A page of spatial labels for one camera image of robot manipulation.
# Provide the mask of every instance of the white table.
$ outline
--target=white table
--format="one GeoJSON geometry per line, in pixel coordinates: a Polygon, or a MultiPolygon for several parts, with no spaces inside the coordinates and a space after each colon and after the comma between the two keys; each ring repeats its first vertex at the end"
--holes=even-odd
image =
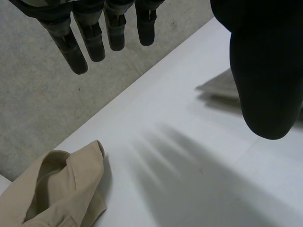
{"type": "Polygon", "coordinates": [[[195,90],[228,69],[229,39],[212,19],[56,148],[105,148],[94,226],[302,226],[302,129],[261,139],[195,90]]]}

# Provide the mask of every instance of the tan garment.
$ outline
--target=tan garment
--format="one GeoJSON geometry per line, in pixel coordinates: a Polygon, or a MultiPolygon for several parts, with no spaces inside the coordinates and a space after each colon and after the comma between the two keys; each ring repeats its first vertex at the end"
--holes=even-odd
{"type": "Polygon", "coordinates": [[[106,205],[96,188],[104,150],[94,141],[75,153],[38,158],[0,196],[2,227],[90,227],[106,205]]]}

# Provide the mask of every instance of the beige cloth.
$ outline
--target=beige cloth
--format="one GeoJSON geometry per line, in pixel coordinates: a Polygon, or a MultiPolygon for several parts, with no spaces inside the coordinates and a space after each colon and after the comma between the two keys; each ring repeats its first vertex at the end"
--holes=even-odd
{"type": "Polygon", "coordinates": [[[38,158],[0,196],[2,227],[90,227],[106,209],[96,188],[104,150],[94,141],[75,153],[38,158]]]}

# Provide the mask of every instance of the concrete floor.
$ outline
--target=concrete floor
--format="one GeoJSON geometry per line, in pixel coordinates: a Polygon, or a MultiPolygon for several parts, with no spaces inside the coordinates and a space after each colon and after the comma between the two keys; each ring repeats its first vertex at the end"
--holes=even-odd
{"type": "Polygon", "coordinates": [[[139,43],[135,9],[126,13],[125,48],[89,60],[80,32],[72,30],[89,65],[74,74],[47,31],[9,1],[0,1],[0,174],[10,180],[52,150],[102,107],[213,17],[209,0],[166,0],[157,10],[156,39],[139,43]]]}

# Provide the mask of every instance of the black object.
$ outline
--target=black object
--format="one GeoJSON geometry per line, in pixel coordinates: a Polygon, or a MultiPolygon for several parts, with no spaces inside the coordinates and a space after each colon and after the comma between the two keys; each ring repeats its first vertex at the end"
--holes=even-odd
{"type": "Polygon", "coordinates": [[[52,37],[71,69],[76,74],[85,73],[88,69],[84,56],[71,31],[71,18],[55,22],[40,21],[52,37]]]}
{"type": "Polygon", "coordinates": [[[104,0],[80,0],[74,2],[73,14],[92,61],[102,61],[105,50],[99,18],[104,0]]]}
{"type": "Polygon", "coordinates": [[[143,46],[152,45],[155,40],[156,9],[163,2],[163,0],[135,0],[138,34],[143,46]]]}
{"type": "MultiPolygon", "coordinates": [[[[81,32],[86,49],[92,61],[102,61],[105,50],[99,18],[104,8],[107,35],[112,50],[124,48],[124,13],[135,0],[9,0],[25,15],[36,18],[47,29],[70,68],[76,74],[88,70],[87,63],[72,33],[70,14],[81,32]]],[[[137,26],[142,45],[154,41],[156,8],[164,0],[136,0],[137,26]]]]}
{"type": "Polygon", "coordinates": [[[211,0],[232,32],[230,62],[244,119],[276,140],[293,126],[303,101],[303,2],[211,0]]]}
{"type": "Polygon", "coordinates": [[[124,48],[124,28],[126,19],[124,13],[133,5],[134,0],[106,0],[105,23],[110,48],[120,51],[124,48]]]}

